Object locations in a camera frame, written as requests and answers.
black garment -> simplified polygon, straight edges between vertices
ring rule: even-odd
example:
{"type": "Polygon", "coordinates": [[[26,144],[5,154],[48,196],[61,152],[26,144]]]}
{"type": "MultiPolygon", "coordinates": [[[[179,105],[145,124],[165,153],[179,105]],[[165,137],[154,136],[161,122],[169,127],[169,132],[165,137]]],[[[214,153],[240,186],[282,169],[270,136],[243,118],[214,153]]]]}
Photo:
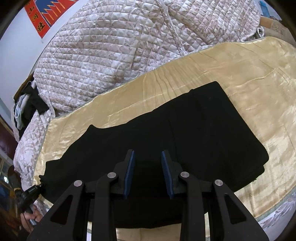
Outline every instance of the black garment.
{"type": "Polygon", "coordinates": [[[30,94],[30,96],[21,116],[24,127],[21,130],[18,130],[20,139],[23,136],[27,126],[29,125],[35,111],[37,110],[38,113],[41,115],[44,112],[48,111],[49,109],[47,104],[40,98],[37,87],[33,89],[30,84],[27,84],[26,87],[21,92],[21,95],[23,94],[30,94]]]}
{"type": "Polygon", "coordinates": [[[51,202],[77,179],[99,179],[135,151],[131,193],[115,202],[115,225],[153,228],[181,222],[182,201],[170,200],[160,154],[197,178],[223,180],[233,191],[264,172],[268,154],[217,82],[201,86],[126,124],[98,129],[93,125],[61,159],[46,162],[41,182],[51,202]]]}

white wall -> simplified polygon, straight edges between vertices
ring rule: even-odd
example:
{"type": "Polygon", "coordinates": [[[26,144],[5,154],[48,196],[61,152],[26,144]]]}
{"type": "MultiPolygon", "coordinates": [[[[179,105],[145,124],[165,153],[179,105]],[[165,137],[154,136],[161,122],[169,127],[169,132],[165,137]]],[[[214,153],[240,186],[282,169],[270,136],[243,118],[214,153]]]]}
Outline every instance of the white wall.
{"type": "Polygon", "coordinates": [[[10,111],[3,103],[2,99],[0,98],[0,116],[6,121],[6,123],[12,127],[12,122],[10,118],[10,111]]]}
{"type": "Polygon", "coordinates": [[[87,1],[79,0],[70,7],[43,39],[38,35],[24,8],[8,26],[0,40],[0,98],[9,111],[13,107],[13,96],[30,74],[43,49],[87,1]]]}

human hand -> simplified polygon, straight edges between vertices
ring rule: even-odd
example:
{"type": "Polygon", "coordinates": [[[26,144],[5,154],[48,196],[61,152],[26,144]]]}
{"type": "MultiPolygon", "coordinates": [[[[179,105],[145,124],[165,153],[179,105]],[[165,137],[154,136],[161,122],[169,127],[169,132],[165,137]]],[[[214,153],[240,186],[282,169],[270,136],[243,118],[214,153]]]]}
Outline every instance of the human hand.
{"type": "Polygon", "coordinates": [[[22,226],[25,230],[27,230],[29,233],[33,231],[33,226],[30,224],[29,220],[33,219],[36,222],[40,222],[40,220],[43,218],[42,214],[38,211],[37,207],[34,206],[34,212],[31,213],[21,213],[20,218],[22,221],[22,226]]]}

bedspread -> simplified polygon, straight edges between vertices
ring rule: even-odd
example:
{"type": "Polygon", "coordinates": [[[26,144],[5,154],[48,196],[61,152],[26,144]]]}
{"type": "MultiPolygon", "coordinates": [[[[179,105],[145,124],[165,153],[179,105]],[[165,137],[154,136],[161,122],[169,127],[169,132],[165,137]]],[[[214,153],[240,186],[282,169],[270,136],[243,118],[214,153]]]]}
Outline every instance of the bedspread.
{"type": "Polygon", "coordinates": [[[244,41],[259,22],[253,0],[90,0],[44,49],[34,78],[67,113],[170,60],[244,41]]]}
{"type": "Polygon", "coordinates": [[[27,190],[33,185],[36,160],[46,134],[47,126],[50,120],[55,117],[54,108],[49,100],[47,91],[39,94],[39,96],[48,105],[49,110],[41,115],[37,110],[35,111],[31,122],[19,141],[13,158],[15,170],[20,173],[23,190],[27,190]]]}
{"type": "MultiPolygon", "coordinates": [[[[107,128],[126,123],[190,89],[218,81],[269,154],[265,172],[235,193],[261,221],[266,212],[270,214],[270,210],[278,208],[285,197],[296,190],[295,70],[296,49],[272,37],[218,44],[171,61],[97,96],[70,114],[54,118],[37,161],[34,183],[39,183],[38,176],[44,174],[46,162],[59,159],[90,124],[107,128]]],[[[267,222],[262,226],[268,228],[274,223],[272,220],[267,222]]],[[[118,238],[173,241],[179,240],[180,225],[137,229],[137,235],[131,232],[133,230],[118,229],[118,238]]]]}

finger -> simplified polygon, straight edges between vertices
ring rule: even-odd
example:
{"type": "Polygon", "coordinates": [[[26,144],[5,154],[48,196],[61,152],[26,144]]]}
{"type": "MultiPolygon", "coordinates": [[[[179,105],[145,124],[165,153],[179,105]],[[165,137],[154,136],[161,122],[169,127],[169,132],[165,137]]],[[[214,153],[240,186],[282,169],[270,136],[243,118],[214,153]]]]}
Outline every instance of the finger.
{"type": "Polygon", "coordinates": [[[31,213],[24,213],[25,219],[26,220],[30,220],[30,219],[35,219],[36,216],[34,214],[31,213]]]}
{"type": "Polygon", "coordinates": [[[36,222],[40,222],[40,220],[43,218],[43,216],[40,214],[35,218],[36,222]]]}
{"type": "Polygon", "coordinates": [[[24,229],[30,233],[33,230],[33,227],[25,219],[25,214],[24,213],[21,213],[20,219],[21,219],[22,226],[24,227],[24,229]]]}
{"type": "Polygon", "coordinates": [[[35,217],[37,217],[38,215],[40,215],[40,212],[39,212],[38,210],[35,210],[35,211],[33,212],[33,215],[34,215],[35,217]]]}

